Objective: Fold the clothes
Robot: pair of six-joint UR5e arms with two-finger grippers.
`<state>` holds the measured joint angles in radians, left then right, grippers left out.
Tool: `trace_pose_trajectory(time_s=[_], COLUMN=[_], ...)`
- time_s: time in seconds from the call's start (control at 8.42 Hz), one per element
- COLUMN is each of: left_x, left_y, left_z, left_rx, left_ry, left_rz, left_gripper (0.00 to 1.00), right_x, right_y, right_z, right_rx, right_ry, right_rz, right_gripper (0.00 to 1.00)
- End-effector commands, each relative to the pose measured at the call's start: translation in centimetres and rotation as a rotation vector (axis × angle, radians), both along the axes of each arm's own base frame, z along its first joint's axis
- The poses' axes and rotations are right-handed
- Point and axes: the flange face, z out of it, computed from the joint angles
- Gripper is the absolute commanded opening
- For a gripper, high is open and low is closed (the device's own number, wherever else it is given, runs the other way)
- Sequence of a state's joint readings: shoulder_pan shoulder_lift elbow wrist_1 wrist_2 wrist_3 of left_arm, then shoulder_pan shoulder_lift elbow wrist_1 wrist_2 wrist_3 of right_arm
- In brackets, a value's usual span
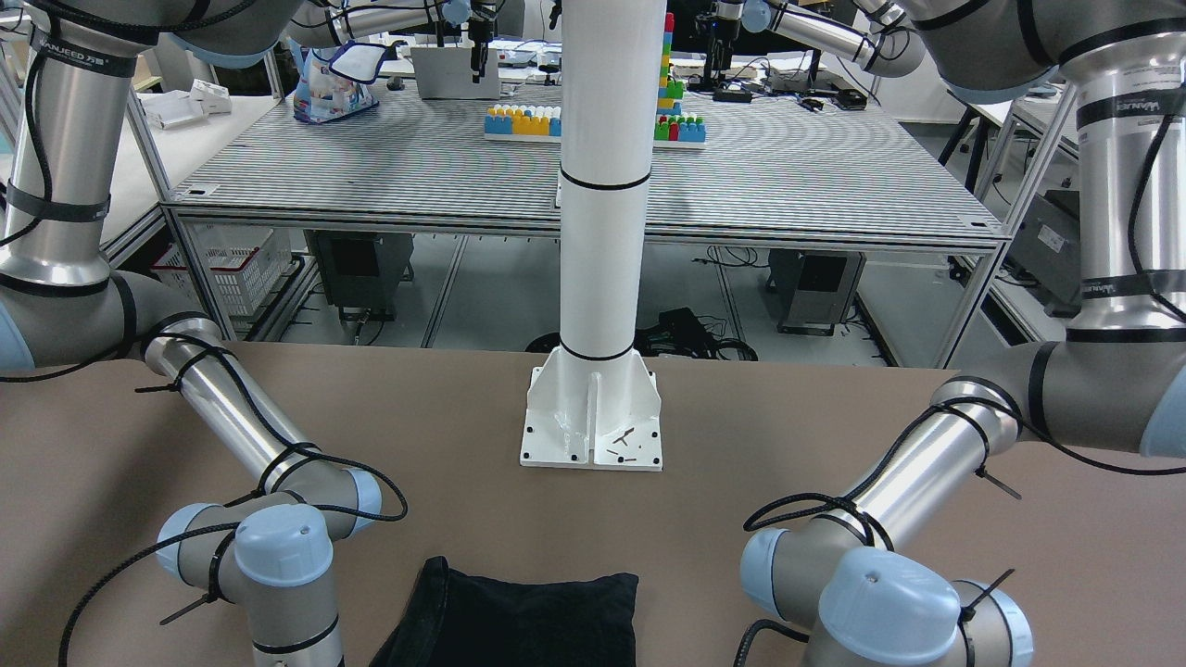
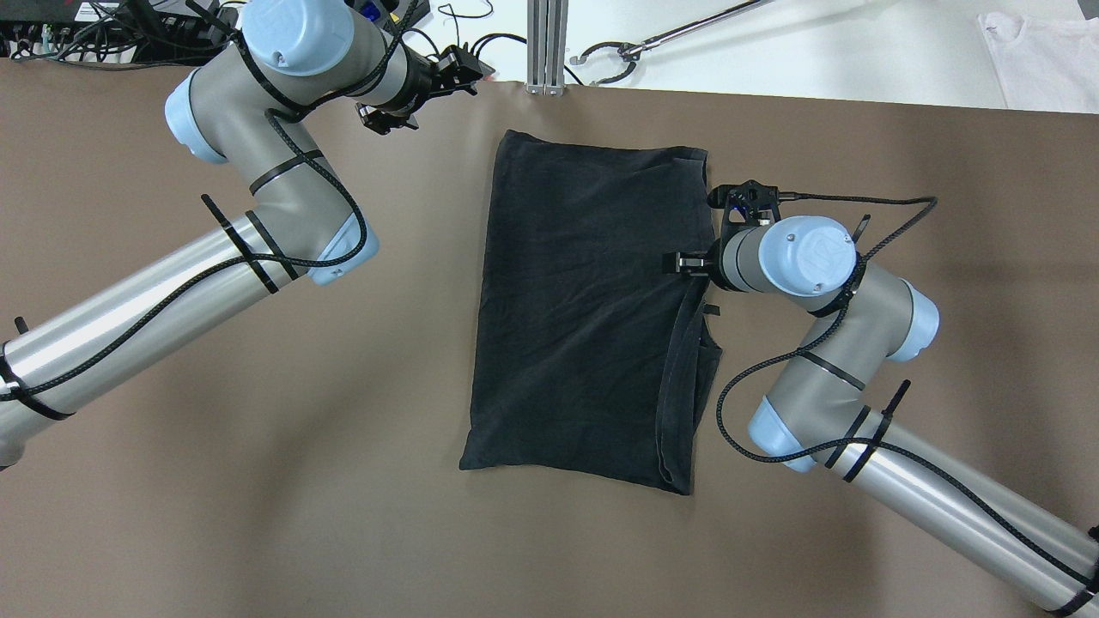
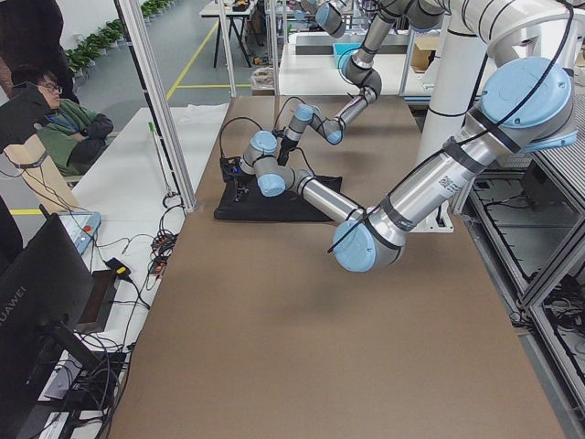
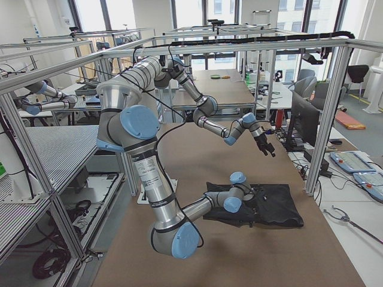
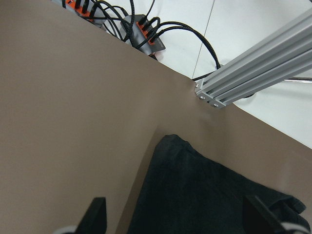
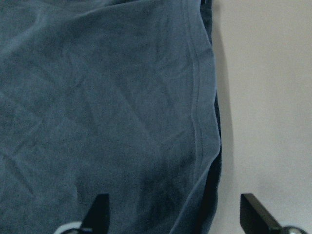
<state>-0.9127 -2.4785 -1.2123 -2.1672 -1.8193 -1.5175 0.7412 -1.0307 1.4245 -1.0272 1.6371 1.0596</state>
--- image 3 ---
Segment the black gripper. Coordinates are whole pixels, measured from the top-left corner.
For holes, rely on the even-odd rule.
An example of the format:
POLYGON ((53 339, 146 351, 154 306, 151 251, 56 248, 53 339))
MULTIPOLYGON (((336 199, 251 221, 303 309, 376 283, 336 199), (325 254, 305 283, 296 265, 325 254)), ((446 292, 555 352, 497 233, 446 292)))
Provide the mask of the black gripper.
POLYGON ((235 175, 235 202, 242 202, 247 199, 248 187, 253 179, 254 175, 250 175, 245 172, 239 172, 237 175, 235 175))
POLYGON ((283 137, 283 139, 281 140, 280 153, 277 158, 277 163, 280 166, 285 166, 287 164, 289 159, 289 153, 294 149, 294 147, 295 147, 294 140, 288 137, 283 137))

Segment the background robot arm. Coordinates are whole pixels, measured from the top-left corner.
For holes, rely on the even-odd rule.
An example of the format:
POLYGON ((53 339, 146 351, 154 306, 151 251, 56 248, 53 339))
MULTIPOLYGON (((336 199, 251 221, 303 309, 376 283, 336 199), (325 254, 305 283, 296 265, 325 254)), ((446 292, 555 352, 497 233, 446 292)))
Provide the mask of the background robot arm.
POLYGON ((296 4, 302 11, 313 15, 317 25, 329 36, 339 38, 345 33, 343 15, 349 12, 351 1, 301 0, 296 4))

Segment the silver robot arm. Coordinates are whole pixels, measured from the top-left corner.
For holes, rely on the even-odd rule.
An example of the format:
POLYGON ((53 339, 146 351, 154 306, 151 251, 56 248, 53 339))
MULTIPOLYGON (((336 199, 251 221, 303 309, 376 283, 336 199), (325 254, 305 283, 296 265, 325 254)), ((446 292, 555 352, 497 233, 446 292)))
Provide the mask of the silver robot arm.
POLYGON ((549 59, 506 63, 485 83, 461 130, 368 209, 306 169, 279 165, 276 137, 267 131, 251 138, 239 168, 256 178, 263 196, 292 190, 335 221, 330 251, 346 270, 367 272, 396 262, 408 233, 496 158, 574 144, 577 133, 569 129, 573 96, 568 71, 549 59))
POLYGON ((373 69, 374 57, 398 18, 405 16, 413 28, 428 31, 438 25, 443 13, 444 9, 431 1, 379 1, 360 47, 338 62, 340 73, 359 88, 358 94, 331 119, 324 117, 314 105, 299 104, 282 131, 278 164, 287 164, 289 153, 297 147, 308 126, 327 143, 341 143, 346 127, 380 96, 382 80, 373 69))

